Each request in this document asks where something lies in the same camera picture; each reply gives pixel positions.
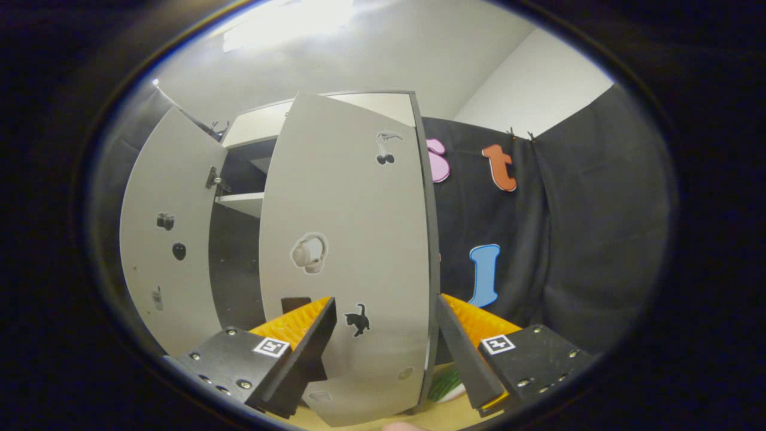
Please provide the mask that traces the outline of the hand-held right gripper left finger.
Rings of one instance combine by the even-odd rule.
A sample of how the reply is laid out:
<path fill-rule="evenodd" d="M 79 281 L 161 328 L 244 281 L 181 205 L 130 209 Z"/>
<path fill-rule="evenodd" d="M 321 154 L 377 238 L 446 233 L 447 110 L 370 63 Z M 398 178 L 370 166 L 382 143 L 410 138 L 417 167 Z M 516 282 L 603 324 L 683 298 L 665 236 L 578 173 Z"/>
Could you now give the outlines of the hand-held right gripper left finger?
<path fill-rule="evenodd" d="M 163 360 L 174 377 L 217 403 L 287 419 L 308 384 L 325 378 L 322 356 L 336 323 L 336 300 L 320 298 L 251 330 L 225 327 Z"/>

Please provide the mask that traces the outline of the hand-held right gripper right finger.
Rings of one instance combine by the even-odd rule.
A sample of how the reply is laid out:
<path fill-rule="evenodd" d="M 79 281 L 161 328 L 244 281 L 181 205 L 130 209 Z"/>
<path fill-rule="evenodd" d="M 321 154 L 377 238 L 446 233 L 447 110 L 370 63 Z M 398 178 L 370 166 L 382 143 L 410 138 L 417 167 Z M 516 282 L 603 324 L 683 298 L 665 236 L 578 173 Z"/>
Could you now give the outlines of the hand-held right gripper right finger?
<path fill-rule="evenodd" d="M 480 415 L 533 403 L 585 373 L 586 350 L 543 324 L 521 328 L 458 298 L 437 297 L 437 323 Z"/>

